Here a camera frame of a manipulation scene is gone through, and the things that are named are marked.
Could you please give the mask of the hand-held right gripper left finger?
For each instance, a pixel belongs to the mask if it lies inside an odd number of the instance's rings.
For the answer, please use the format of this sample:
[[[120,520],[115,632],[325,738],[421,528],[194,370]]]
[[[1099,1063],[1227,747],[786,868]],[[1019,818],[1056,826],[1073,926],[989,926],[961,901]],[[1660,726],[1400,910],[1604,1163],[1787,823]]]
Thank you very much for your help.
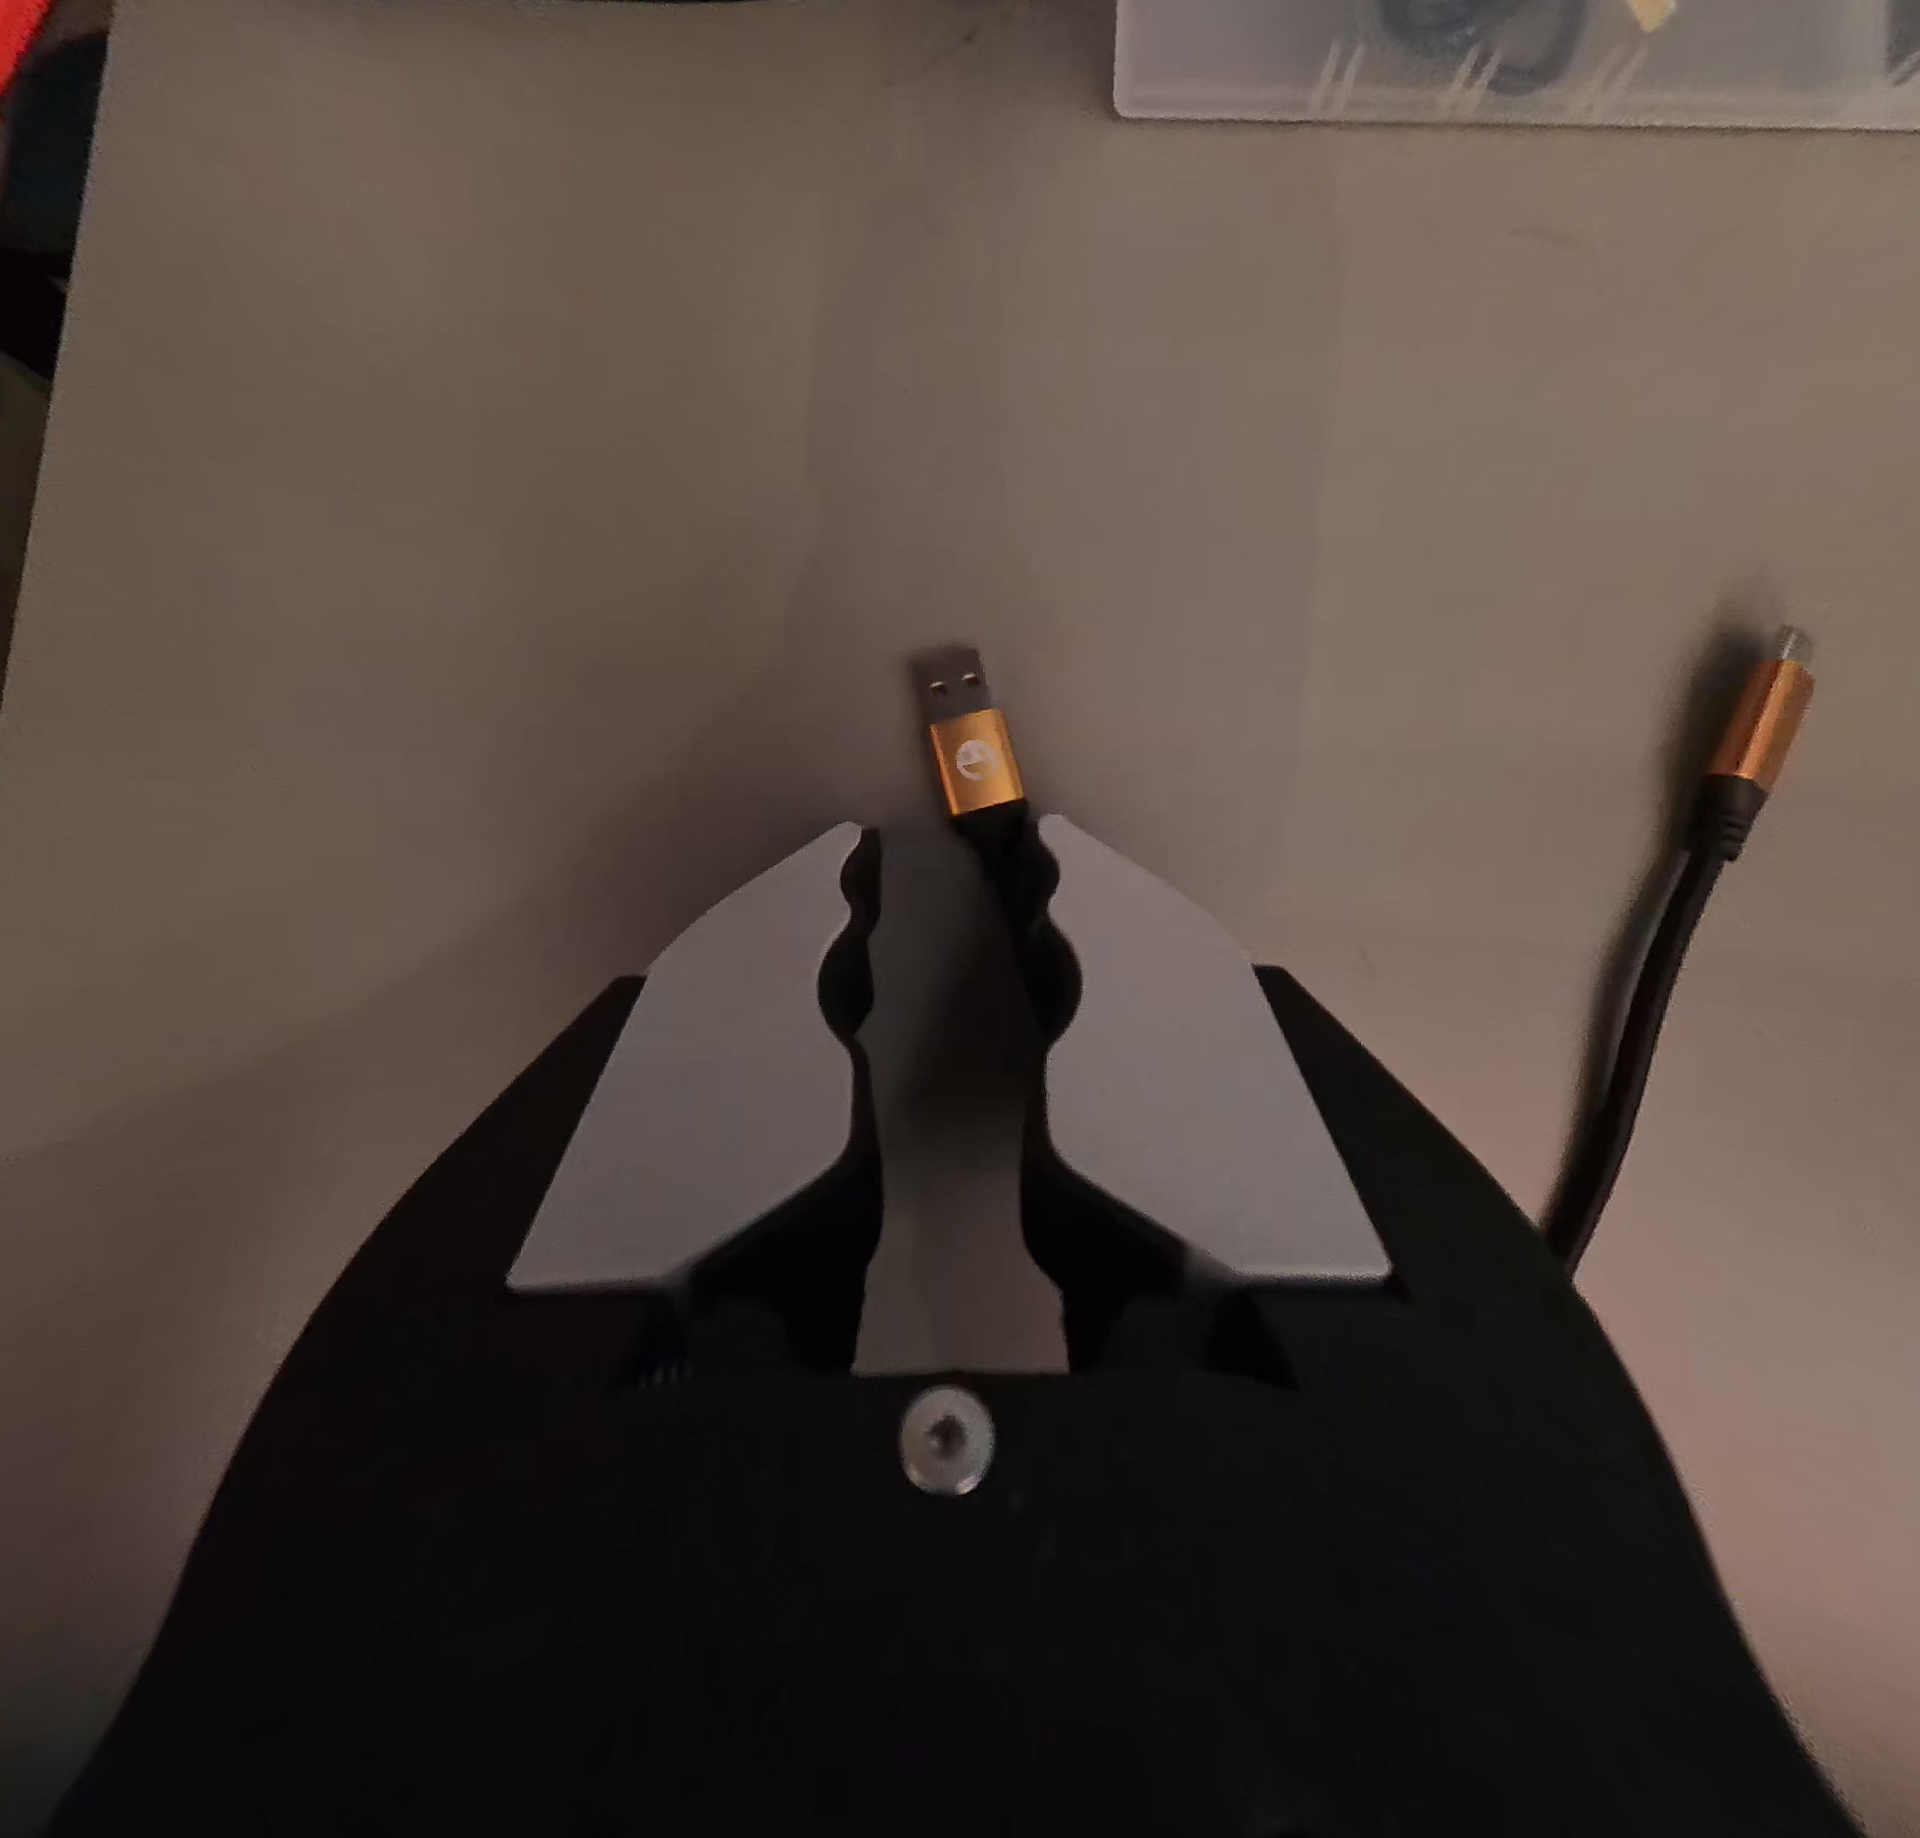
[[[838,823],[695,918],[646,974],[511,1263],[517,1296],[744,1301],[858,1334],[880,1228],[858,1031],[880,841]]]

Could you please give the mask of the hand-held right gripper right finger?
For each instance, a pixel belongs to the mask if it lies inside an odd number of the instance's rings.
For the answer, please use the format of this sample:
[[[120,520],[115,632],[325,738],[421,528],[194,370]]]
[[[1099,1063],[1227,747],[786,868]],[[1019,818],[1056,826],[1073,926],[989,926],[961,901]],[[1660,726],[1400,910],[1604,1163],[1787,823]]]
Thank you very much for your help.
[[[1062,813],[1032,841],[1027,1247],[1066,1334],[1148,1301],[1384,1296],[1392,1252],[1244,944]]]

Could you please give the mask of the thin black cable small copper plug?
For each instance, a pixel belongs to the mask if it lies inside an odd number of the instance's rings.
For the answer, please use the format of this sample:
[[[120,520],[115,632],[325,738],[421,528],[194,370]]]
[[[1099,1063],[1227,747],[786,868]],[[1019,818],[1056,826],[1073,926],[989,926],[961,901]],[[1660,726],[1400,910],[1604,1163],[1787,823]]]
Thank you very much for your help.
[[[1750,664],[1711,762],[1693,783],[1670,865],[1652,871],[1654,914],[1619,953],[1596,1026],[1596,1082],[1575,1120],[1544,1236],[1572,1274],[1621,1180],[1667,1009],[1697,926],[1778,785],[1815,691],[1815,642],[1786,626]],[[916,664],[943,806],[999,883],[1027,821],[1027,796],[1005,712],[976,649],[945,646]]]

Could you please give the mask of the clear plastic bin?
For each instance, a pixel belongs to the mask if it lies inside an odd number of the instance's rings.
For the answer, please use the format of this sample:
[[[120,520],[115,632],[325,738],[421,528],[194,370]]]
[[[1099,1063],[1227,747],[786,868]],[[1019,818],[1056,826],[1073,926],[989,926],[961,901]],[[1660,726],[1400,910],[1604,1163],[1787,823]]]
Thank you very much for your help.
[[[1116,0],[1132,120],[1915,130],[1919,0]]]

